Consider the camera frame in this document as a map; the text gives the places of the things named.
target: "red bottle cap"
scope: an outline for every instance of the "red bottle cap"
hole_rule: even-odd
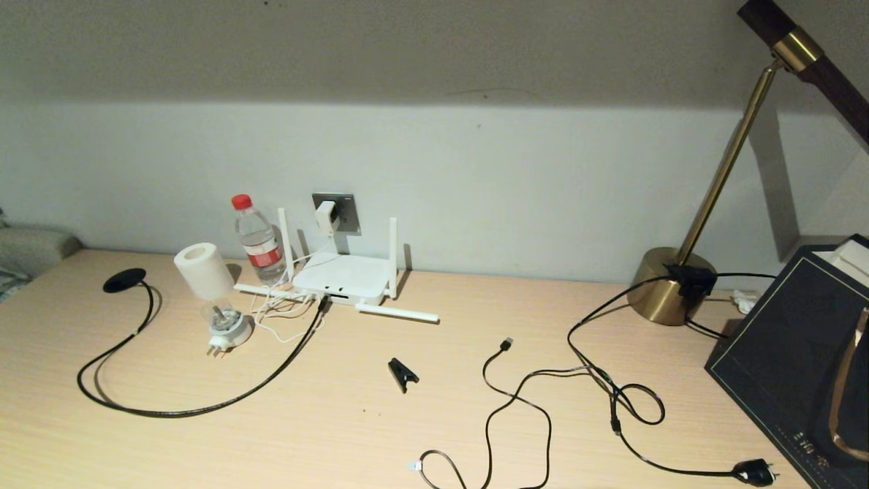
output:
[[[232,198],[232,206],[235,207],[236,211],[243,211],[253,205],[250,201],[250,195],[246,193],[240,193]]]

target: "black clip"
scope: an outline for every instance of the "black clip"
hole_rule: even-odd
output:
[[[389,370],[392,372],[392,376],[395,377],[395,382],[398,382],[398,386],[401,388],[402,393],[408,393],[408,381],[419,384],[420,378],[416,377],[415,373],[411,372],[402,362],[398,361],[398,358],[389,360],[388,365]]]

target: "wall socket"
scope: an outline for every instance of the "wall socket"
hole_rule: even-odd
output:
[[[353,199],[353,194],[322,192],[311,194],[311,197],[314,198],[315,209],[320,207],[324,200],[335,202],[335,211],[338,213],[338,229],[336,231],[362,232],[359,227],[359,216],[356,214],[356,201]]]

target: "desk lamp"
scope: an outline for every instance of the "desk lamp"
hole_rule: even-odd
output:
[[[672,276],[674,266],[715,273],[712,264],[693,254],[692,250],[700,238],[703,226],[712,213],[715,202],[733,168],[733,163],[739,156],[748,132],[752,128],[758,109],[763,104],[775,73],[779,69],[784,68],[800,80],[818,87],[857,135],[869,144],[869,104],[804,30],[794,23],[773,0],[749,0],[738,14],[771,48],[773,63],[760,73],[745,113],[724,151],[724,157],[682,246],[678,250],[663,247],[647,251],[634,276],[633,285],[651,278]],[[691,287],[685,287],[684,282],[684,279],[651,282],[629,293],[627,301],[641,316],[654,323],[683,325],[694,315],[709,292],[703,287],[692,290]]]

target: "white plug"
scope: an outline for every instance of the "white plug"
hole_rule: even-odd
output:
[[[314,217],[317,220],[317,227],[320,228],[320,231],[328,238],[331,238],[335,234],[335,230],[338,229],[338,212],[335,209],[335,201],[322,201],[317,210],[314,211]]]

